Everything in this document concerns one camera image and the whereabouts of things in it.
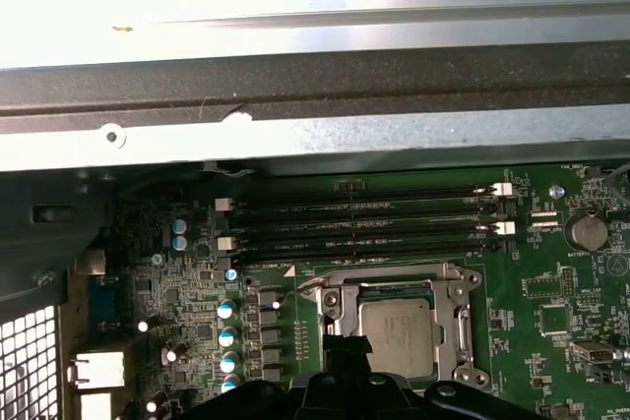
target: motherboard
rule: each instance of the motherboard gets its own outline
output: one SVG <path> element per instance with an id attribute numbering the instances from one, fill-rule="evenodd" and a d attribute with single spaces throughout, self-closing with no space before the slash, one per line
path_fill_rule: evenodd
<path id="1" fill-rule="evenodd" d="M 630 418 L 616 167 L 165 176 L 118 205 L 92 330 L 141 338 L 156 419 L 248 380 L 288 388 L 321 370 L 325 333 L 366 335 L 372 370 L 418 392 L 456 380 L 559 420 Z"/>

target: capacitor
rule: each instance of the capacitor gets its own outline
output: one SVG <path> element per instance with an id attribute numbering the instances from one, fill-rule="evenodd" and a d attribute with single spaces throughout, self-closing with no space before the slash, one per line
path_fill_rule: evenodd
<path id="1" fill-rule="evenodd" d="M 162 407 L 165 403 L 168 402 L 168 395 L 166 392 L 160 390 L 156 392 L 156 394 L 151 397 L 151 399 L 147 402 L 147 411 L 149 413 L 155 413 L 158 411 L 160 407 Z"/>
<path id="2" fill-rule="evenodd" d="M 175 251 L 184 251 L 188 247 L 188 240 L 184 236 L 176 236 L 173 238 L 172 247 Z"/>
<path id="3" fill-rule="evenodd" d="M 229 351 L 223 355 L 223 359 L 220 360 L 219 367 L 223 373 L 231 374 L 236 369 L 237 364 L 238 355 L 233 351 Z"/>
<path id="4" fill-rule="evenodd" d="M 144 320 L 138 322 L 138 331 L 140 333 L 146 333 L 149 330 L 153 330 L 159 325 L 159 317 L 157 315 L 151 315 Z"/>
<path id="5" fill-rule="evenodd" d="M 225 272 L 225 280 L 234 282 L 238 278 L 238 272 L 236 270 L 227 270 Z"/>
<path id="6" fill-rule="evenodd" d="M 220 319 L 229 319 L 233 315 L 235 308 L 233 300 L 225 299 L 217 307 L 217 315 Z"/>
<path id="7" fill-rule="evenodd" d="M 226 393 L 229 390 L 235 389 L 240 384 L 240 379 L 235 374 L 229 374 L 223 379 L 223 383 L 220 385 L 220 393 Z"/>
<path id="8" fill-rule="evenodd" d="M 219 344 L 223 348 L 228 348 L 236 340 L 236 330 L 232 327 L 225 327 L 219 335 Z"/>
<path id="9" fill-rule="evenodd" d="M 170 363 L 177 361 L 183 354 L 188 351 L 188 346 L 184 343 L 178 343 L 174 348 L 170 348 L 166 353 L 166 359 Z"/>
<path id="10" fill-rule="evenodd" d="M 148 417 L 148 420 L 163 420 L 164 418 L 166 418 L 166 415 L 168 415 L 168 407 L 166 405 L 163 405 L 154 413 L 152 413 Z"/>
<path id="11" fill-rule="evenodd" d="M 176 235 L 181 235 L 186 232 L 186 230 L 188 229 L 188 225 L 181 218 L 177 218 L 170 224 L 170 228 Z"/>

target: cpu socket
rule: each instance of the cpu socket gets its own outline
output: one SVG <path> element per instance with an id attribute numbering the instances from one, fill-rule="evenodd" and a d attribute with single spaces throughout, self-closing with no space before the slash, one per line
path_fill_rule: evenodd
<path id="1" fill-rule="evenodd" d="M 366 335 L 372 371 L 421 390 L 456 380 L 484 389 L 473 364 L 469 292 L 481 274 L 450 263 L 331 270 L 298 287 L 317 304 L 320 334 Z"/>

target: blue capacitor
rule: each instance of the blue capacitor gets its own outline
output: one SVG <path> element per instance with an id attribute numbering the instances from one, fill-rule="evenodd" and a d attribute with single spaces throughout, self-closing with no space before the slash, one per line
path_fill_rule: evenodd
<path id="1" fill-rule="evenodd" d="M 238 272 L 236 270 L 227 270 L 225 272 L 225 280 L 234 282 L 238 278 Z"/>
<path id="2" fill-rule="evenodd" d="M 220 319 L 229 319 L 234 314 L 234 302 L 226 299 L 217 307 L 217 315 Z"/>
<path id="3" fill-rule="evenodd" d="M 232 327 L 225 327 L 219 335 L 219 344 L 223 348 L 228 348 L 236 340 L 236 330 Z"/>
<path id="4" fill-rule="evenodd" d="M 186 232 L 188 229 L 188 224 L 182 220 L 181 218 L 177 218 L 170 224 L 170 228 L 173 230 L 173 233 L 176 235 L 181 235 Z"/>
<path id="5" fill-rule="evenodd" d="M 184 251 L 188 246 L 188 240 L 183 236 L 176 236 L 172 241 L 173 250 Z"/>
<path id="6" fill-rule="evenodd" d="M 223 384 L 220 385 L 220 393 L 226 393 L 229 390 L 237 388 L 240 384 L 240 379 L 235 374 L 230 374 L 225 376 L 223 379 Z"/>
<path id="7" fill-rule="evenodd" d="M 220 370 L 225 374 L 231 374 L 236 369 L 236 365 L 238 364 L 238 355 L 229 351 L 223 355 L 223 359 L 220 360 Z"/>

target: ventilation grille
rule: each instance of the ventilation grille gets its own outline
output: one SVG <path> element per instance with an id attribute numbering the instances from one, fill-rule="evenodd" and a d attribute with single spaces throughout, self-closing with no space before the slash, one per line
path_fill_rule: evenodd
<path id="1" fill-rule="evenodd" d="M 58 418 L 55 328 L 54 307 L 2 325 L 0 420 Z"/>

